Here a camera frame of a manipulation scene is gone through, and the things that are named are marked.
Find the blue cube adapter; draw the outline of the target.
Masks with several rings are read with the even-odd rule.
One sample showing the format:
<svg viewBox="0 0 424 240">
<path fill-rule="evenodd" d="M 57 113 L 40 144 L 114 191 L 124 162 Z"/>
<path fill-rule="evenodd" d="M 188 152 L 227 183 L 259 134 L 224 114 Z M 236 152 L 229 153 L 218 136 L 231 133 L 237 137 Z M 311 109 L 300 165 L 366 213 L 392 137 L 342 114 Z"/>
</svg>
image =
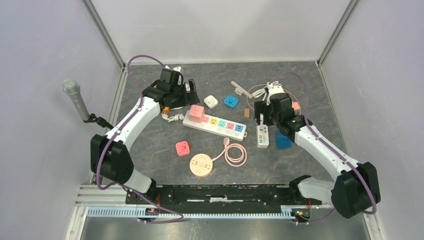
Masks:
<svg viewBox="0 0 424 240">
<path fill-rule="evenodd" d="M 278 149 L 288 149 L 292 146 L 292 142 L 277 129 L 275 131 L 275 145 Z"/>
</svg>

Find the white folding adapter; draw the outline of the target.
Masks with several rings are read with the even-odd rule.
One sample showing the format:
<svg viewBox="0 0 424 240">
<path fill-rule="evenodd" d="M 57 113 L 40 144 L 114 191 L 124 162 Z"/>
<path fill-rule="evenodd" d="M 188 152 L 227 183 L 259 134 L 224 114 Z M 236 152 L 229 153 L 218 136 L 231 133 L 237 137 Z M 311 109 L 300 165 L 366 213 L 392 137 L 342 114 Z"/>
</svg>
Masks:
<svg viewBox="0 0 424 240">
<path fill-rule="evenodd" d="M 213 95 L 208 95 L 207 97 L 205 97 L 203 99 L 203 102 L 209 109 L 214 109 L 219 103 Z"/>
</svg>

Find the pink white plug adapter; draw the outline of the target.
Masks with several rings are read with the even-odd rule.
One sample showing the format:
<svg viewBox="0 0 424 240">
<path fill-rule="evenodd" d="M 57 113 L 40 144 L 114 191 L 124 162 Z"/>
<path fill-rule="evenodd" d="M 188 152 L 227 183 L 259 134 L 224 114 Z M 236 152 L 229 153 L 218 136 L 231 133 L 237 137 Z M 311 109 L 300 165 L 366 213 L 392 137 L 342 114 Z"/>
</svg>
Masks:
<svg viewBox="0 0 424 240">
<path fill-rule="evenodd" d="M 188 118 L 191 122 L 194 123 L 201 123 L 203 121 L 203 118 L 205 116 L 205 109 L 201 105 L 192 105 L 189 112 L 188 112 Z"/>
</svg>

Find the round pink socket base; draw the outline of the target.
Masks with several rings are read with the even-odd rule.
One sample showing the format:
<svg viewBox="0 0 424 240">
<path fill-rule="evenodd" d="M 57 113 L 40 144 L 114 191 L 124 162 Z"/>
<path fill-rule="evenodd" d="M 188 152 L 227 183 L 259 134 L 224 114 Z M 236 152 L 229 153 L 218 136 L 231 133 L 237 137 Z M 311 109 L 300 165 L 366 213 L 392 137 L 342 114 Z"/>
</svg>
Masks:
<svg viewBox="0 0 424 240">
<path fill-rule="evenodd" d="M 198 178 L 205 178 L 213 170 L 213 161 L 210 156 L 199 153 L 194 155 L 189 162 L 190 171 Z"/>
</svg>

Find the light blue adapter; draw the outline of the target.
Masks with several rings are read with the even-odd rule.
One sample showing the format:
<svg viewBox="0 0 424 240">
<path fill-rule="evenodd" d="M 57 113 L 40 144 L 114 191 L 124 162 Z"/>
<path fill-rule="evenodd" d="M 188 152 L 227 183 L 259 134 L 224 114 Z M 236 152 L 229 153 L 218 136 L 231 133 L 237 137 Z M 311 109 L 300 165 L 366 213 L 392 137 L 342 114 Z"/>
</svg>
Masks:
<svg viewBox="0 0 424 240">
<path fill-rule="evenodd" d="M 234 97 L 232 95 L 228 95 L 226 96 L 226 98 L 224 99 L 224 104 L 232 109 L 234 109 L 237 104 L 239 103 L 239 99 L 237 97 Z"/>
</svg>

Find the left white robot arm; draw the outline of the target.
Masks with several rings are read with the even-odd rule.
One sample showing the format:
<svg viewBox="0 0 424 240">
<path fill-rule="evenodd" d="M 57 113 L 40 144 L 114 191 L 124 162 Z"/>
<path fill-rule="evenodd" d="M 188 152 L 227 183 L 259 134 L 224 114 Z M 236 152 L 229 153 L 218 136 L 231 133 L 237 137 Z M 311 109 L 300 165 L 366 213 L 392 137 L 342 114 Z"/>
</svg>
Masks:
<svg viewBox="0 0 424 240">
<path fill-rule="evenodd" d="M 90 169 L 98 177 L 138 192 L 145 204 L 157 198 L 156 182 L 135 169 L 130 149 L 136 138 L 164 108 L 196 105 L 200 101 L 194 80 L 184 80 L 182 68 L 165 67 L 160 77 L 145 88 L 133 109 L 110 131 L 90 141 Z"/>
</svg>

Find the pink folding extension socket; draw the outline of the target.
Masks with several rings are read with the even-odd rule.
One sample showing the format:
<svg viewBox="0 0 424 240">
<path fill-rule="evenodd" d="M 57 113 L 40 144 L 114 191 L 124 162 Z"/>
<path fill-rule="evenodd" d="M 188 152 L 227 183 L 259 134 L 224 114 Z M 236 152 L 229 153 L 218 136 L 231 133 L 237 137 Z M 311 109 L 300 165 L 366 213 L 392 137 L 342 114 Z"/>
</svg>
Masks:
<svg viewBox="0 0 424 240">
<path fill-rule="evenodd" d="M 190 146 L 187 141 L 180 141 L 175 144 L 176 153 L 178 156 L 187 156 L 190 153 Z"/>
</svg>

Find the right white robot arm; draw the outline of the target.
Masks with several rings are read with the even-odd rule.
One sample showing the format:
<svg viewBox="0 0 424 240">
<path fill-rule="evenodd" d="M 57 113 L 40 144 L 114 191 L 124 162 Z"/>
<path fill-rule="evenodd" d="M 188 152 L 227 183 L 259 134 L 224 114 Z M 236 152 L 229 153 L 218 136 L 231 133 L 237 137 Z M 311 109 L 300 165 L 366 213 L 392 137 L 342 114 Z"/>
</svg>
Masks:
<svg viewBox="0 0 424 240">
<path fill-rule="evenodd" d="M 304 175 L 290 182 L 289 199 L 302 204 L 307 199 L 332 204 L 342 217 L 359 213 L 374 215 L 381 201 L 376 167 L 360 163 L 328 141 L 305 114 L 296 114 L 287 93 L 276 93 L 254 103 L 258 124 L 276 126 L 291 142 L 306 150 L 331 176 L 332 181 Z"/>
</svg>

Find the long white power strip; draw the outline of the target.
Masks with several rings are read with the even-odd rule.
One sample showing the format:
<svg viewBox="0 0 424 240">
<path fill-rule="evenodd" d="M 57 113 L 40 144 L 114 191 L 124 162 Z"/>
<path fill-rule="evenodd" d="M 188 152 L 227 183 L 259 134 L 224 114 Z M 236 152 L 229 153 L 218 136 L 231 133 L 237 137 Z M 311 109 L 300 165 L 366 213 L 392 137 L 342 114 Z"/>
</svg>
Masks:
<svg viewBox="0 0 424 240">
<path fill-rule="evenodd" d="M 189 111 L 184 116 L 182 124 L 186 127 L 206 133 L 243 141 L 247 137 L 247 126 L 242 123 L 226 120 L 223 118 L 205 114 L 202 122 L 194 122 L 189 119 Z"/>
</svg>

